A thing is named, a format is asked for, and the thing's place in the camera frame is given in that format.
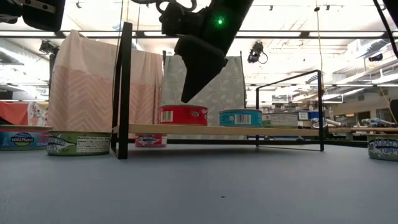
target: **orange cloth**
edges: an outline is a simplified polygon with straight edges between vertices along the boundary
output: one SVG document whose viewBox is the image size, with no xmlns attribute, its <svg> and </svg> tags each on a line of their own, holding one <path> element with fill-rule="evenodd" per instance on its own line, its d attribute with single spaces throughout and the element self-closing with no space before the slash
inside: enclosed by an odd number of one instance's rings
<svg viewBox="0 0 398 224">
<path fill-rule="evenodd" d="M 15 125 L 27 125 L 27 105 L 0 101 L 0 117 Z"/>
</svg>

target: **green tuna can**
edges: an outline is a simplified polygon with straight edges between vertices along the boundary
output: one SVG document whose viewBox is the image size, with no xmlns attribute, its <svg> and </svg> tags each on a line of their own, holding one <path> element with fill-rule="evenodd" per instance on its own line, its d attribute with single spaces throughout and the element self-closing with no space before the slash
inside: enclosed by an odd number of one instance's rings
<svg viewBox="0 0 398 224">
<path fill-rule="evenodd" d="M 398 161 L 398 134 L 369 134 L 368 153 L 372 159 Z"/>
<path fill-rule="evenodd" d="M 50 131 L 47 153 L 51 156 L 109 154 L 111 133 Z"/>
</svg>

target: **blue tuna can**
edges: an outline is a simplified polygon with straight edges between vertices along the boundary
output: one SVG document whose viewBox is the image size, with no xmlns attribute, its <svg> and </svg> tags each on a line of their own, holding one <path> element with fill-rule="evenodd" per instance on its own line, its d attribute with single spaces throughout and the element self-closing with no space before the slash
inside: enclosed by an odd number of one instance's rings
<svg viewBox="0 0 398 224">
<path fill-rule="evenodd" d="M 51 127 L 0 125 L 0 151 L 46 149 Z"/>
<path fill-rule="evenodd" d="M 220 111 L 220 126 L 260 128 L 261 111 L 250 109 Z"/>
</svg>

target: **barcode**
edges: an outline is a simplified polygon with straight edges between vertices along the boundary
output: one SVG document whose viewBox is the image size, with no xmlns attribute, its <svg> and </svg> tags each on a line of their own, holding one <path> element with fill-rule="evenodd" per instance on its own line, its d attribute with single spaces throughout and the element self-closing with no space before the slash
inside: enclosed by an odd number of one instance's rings
<svg viewBox="0 0 398 224">
<path fill-rule="evenodd" d="M 251 124 L 251 115 L 250 114 L 235 115 L 235 124 Z"/>
<path fill-rule="evenodd" d="M 160 115 L 160 122 L 172 122 L 173 121 L 173 111 L 162 111 Z"/>
</svg>

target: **pink cloth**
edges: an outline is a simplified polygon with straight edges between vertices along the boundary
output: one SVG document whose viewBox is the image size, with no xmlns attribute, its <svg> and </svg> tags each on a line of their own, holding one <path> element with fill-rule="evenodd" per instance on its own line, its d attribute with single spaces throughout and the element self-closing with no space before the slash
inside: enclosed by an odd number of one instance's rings
<svg viewBox="0 0 398 224">
<path fill-rule="evenodd" d="M 116 46 L 73 32 L 65 39 L 53 71 L 49 126 L 62 131 L 111 131 L 115 53 Z M 162 57 L 134 50 L 131 68 L 129 123 L 156 124 Z"/>
<path fill-rule="evenodd" d="M 27 125 L 27 103 L 0 101 L 0 117 L 14 125 Z"/>
</svg>

